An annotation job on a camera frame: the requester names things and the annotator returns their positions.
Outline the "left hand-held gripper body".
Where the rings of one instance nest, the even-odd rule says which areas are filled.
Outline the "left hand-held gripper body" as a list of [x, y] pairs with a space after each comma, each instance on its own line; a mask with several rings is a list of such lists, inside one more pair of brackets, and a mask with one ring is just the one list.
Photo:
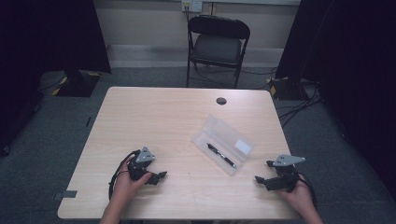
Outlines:
[[133, 151], [129, 157], [131, 160], [128, 163], [128, 172], [133, 181], [139, 180], [149, 172], [147, 168], [155, 158], [147, 147]]

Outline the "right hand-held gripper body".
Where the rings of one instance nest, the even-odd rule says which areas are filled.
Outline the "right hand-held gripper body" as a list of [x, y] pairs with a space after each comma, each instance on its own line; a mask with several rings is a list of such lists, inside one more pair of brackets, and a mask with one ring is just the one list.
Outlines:
[[299, 180], [295, 165], [304, 161], [304, 157], [280, 154], [274, 160], [274, 167], [271, 167], [276, 169], [277, 177], [266, 179], [267, 183], [264, 184], [266, 189], [268, 191], [279, 189], [285, 189], [287, 192], [293, 191]]

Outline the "black pen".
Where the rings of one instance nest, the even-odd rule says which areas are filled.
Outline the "black pen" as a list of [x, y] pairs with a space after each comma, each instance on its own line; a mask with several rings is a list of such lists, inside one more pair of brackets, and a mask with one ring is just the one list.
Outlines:
[[206, 143], [207, 147], [213, 151], [215, 154], [219, 155], [224, 161], [226, 161], [228, 164], [230, 164], [234, 169], [237, 169], [237, 166], [234, 162], [232, 162], [228, 157], [226, 157], [223, 153], [221, 153], [216, 147], [214, 147], [210, 143]]

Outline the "clear plastic pencil case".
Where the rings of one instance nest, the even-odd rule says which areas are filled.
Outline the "clear plastic pencil case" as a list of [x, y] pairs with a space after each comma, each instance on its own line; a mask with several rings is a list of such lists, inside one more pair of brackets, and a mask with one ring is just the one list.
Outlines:
[[[207, 117], [203, 127], [191, 138], [191, 141], [228, 175], [234, 175], [242, 167], [254, 148], [254, 144], [244, 135], [228, 123], [212, 115]], [[237, 169], [234, 169], [219, 155], [211, 151], [206, 143], [212, 144], [234, 162]]]

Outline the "person's right hand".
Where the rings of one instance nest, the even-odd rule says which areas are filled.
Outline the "person's right hand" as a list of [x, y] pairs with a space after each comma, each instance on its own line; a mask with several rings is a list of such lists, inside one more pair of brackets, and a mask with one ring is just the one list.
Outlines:
[[316, 211], [312, 202], [310, 189], [305, 184], [305, 179], [302, 176], [300, 176], [293, 191], [287, 192], [282, 189], [278, 190], [276, 193], [288, 202], [302, 217], [310, 216]]

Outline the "person's left hand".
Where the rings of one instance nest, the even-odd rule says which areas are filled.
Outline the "person's left hand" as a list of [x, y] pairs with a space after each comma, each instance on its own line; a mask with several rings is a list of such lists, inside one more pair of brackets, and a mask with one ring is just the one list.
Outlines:
[[114, 190], [110, 201], [119, 206], [127, 204], [136, 195], [138, 190], [143, 187], [151, 178], [151, 173], [144, 174], [141, 178], [134, 181], [128, 171], [128, 164], [133, 156], [129, 157], [121, 166], [120, 172], [114, 185]]

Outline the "stand base with yellow tape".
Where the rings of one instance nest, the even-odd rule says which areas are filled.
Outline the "stand base with yellow tape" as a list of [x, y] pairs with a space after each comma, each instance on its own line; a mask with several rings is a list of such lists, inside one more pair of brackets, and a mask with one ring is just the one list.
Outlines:
[[91, 71], [49, 72], [42, 76], [38, 90], [60, 97], [90, 97], [100, 77]]
[[273, 98], [281, 101], [307, 101], [309, 99], [303, 85], [286, 78], [268, 78], [269, 92]]

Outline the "grey floor tape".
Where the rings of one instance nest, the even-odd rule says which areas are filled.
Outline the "grey floor tape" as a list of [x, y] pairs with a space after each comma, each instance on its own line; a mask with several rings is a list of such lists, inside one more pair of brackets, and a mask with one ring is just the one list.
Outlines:
[[64, 190], [62, 192], [57, 192], [53, 195], [52, 199], [61, 201], [63, 198], [75, 198], [77, 196], [76, 190]]

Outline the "black folding chair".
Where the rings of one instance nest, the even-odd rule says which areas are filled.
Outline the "black folding chair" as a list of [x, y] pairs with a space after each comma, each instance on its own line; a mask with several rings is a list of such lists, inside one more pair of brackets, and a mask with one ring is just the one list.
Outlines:
[[250, 38], [249, 27], [240, 20], [198, 15], [188, 21], [188, 65], [186, 86], [190, 85], [191, 64], [234, 69], [236, 88]]

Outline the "black curtain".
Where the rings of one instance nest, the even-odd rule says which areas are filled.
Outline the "black curtain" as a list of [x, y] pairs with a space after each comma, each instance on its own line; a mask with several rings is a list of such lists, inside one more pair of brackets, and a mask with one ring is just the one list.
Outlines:
[[396, 200], [396, 0], [300, 0], [276, 77], [318, 82]]
[[0, 0], [0, 156], [65, 70], [110, 71], [93, 0]]

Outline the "white wall outlet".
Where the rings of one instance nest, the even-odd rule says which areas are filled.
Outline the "white wall outlet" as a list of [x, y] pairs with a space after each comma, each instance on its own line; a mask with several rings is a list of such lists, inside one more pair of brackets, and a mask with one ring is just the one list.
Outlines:
[[203, 2], [201, 0], [182, 0], [181, 10], [200, 13], [203, 10]]

